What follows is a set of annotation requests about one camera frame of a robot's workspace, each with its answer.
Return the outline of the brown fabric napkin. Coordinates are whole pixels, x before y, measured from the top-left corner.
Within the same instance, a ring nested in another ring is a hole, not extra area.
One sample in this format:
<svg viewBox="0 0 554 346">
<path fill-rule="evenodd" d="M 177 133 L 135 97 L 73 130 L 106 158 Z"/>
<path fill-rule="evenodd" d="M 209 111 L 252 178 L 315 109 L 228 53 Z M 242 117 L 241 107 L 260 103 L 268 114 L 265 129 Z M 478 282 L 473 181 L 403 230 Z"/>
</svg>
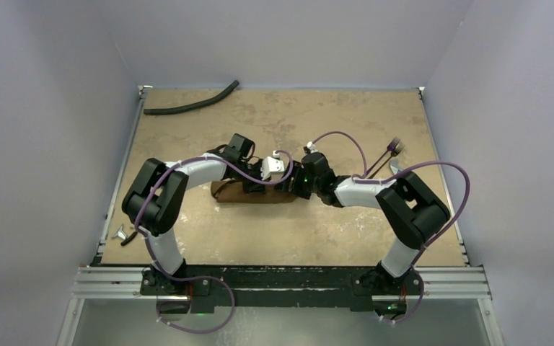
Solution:
<svg viewBox="0 0 554 346">
<path fill-rule="evenodd" d="M 292 203 L 297 199 L 290 192 L 274 190 L 272 186 L 266 187 L 264 192 L 246 193 L 242 182 L 236 180 L 214 181 L 210 192 L 217 203 L 282 204 Z"/>
</svg>

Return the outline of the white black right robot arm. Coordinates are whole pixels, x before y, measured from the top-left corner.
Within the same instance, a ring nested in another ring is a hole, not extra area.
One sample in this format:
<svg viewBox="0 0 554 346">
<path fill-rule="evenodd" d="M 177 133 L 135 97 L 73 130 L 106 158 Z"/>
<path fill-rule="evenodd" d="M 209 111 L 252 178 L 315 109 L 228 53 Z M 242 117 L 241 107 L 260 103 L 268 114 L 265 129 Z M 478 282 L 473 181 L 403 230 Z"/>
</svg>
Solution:
<svg viewBox="0 0 554 346">
<path fill-rule="evenodd" d="M 418 255 L 451 217 L 446 205 L 413 172 L 389 182 L 337 175 L 320 152 L 307 154 L 288 168 L 291 175 L 276 185 L 278 191 L 304 199 L 316 195 L 336 208 L 365 207 L 383 212 L 395 240 L 377 266 L 361 275 L 358 282 L 385 293 L 403 286 Z"/>
</svg>

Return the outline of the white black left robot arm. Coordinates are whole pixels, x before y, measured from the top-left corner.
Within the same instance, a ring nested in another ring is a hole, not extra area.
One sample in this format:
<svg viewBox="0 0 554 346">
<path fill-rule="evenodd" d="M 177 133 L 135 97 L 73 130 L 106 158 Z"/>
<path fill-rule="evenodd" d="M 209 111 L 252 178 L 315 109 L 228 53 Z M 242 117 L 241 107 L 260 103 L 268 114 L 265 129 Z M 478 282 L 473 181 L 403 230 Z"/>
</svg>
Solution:
<svg viewBox="0 0 554 346">
<path fill-rule="evenodd" d="M 200 156 L 179 161 L 147 159 L 126 193 L 121 209 L 140 235 L 167 294 L 182 292 L 192 278 L 175 239 L 175 224 L 188 190 L 210 182 L 242 180 L 252 186 L 273 185 L 263 161 L 250 163 L 255 143 L 238 133 L 230 142 Z"/>
</svg>

